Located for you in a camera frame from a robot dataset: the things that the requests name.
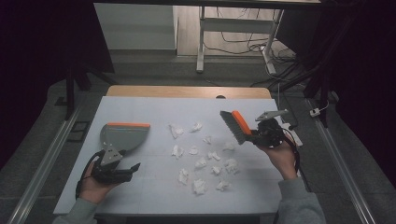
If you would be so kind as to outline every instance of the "white desk leg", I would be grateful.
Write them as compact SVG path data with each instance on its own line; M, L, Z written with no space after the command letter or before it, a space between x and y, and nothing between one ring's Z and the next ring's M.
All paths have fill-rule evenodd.
M274 65L270 62L271 61L270 50L271 50L271 46L274 42L277 27L279 26L279 22L280 22L280 18L282 17L282 14L283 14L283 10L279 11L279 13L276 15L270 36L268 37L267 45L265 46L264 50L262 51L262 56L264 57L265 64L267 66L267 69L268 69L268 72L270 75L276 74Z
M199 46L197 56L197 73L204 72L204 29L205 29L205 7L201 7L200 13L200 34L199 34Z

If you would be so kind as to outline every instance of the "hand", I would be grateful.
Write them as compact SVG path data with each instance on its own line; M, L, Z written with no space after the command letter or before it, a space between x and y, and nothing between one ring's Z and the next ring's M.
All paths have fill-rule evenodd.
M106 195L119 184L101 184L91 176L94 161L91 162L82 180L81 193L79 197L91 203L99 204Z
M283 141L282 144L277 147L269 148L257 146L257 148L267 153L271 163L282 174L283 179L287 180L297 177L294 169L294 153L291 146L289 146L286 141Z

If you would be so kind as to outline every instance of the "brush bristles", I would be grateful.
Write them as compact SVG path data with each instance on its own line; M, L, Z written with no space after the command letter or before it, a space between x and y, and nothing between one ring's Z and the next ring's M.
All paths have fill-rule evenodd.
M245 134L242 131L241 127L239 124L236 122L235 118L233 117L233 114L227 111L220 111L221 117L224 119L225 123L227 124L228 128L231 130L233 133L233 136L235 136L236 140L238 141L239 145L242 145L246 139L245 139Z

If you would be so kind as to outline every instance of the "wooden floor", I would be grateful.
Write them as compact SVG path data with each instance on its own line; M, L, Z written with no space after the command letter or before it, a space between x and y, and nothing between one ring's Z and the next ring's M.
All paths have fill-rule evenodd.
M178 32L177 32L177 55L178 56L196 56L199 44L199 11L198 7L177 7L178 16ZM205 16L207 18L217 18L218 11L216 7L206 7ZM274 16L272 9L257 9L257 8L230 8L219 7L219 17L229 19L250 19L250 20L271 20ZM220 55L220 56L262 56L260 52L248 52L239 54L239 52L248 51L248 44L250 46L265 43L265 38L268 35L262 34L240 34L240 33L223 33L224 39L228 41L246 42L234 43L225 41L221 32L205 32L205 45L211 49L205 49L205 55ZM272 49L276 52L285 49L286 47L280 42L275 42ZM236 54L226 53L220 50L223 49Z

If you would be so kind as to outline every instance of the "gray sleeve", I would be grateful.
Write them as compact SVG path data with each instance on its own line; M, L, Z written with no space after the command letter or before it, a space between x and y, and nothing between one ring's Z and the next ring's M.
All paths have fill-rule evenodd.
M66 216L56 217L52 224L96 224L96 220L93 219L96 207L97 204L77 198L70 213Z
M278 223L326 223L317 195L306 191L300 177L280 181L279 187L282 200L279 204Z

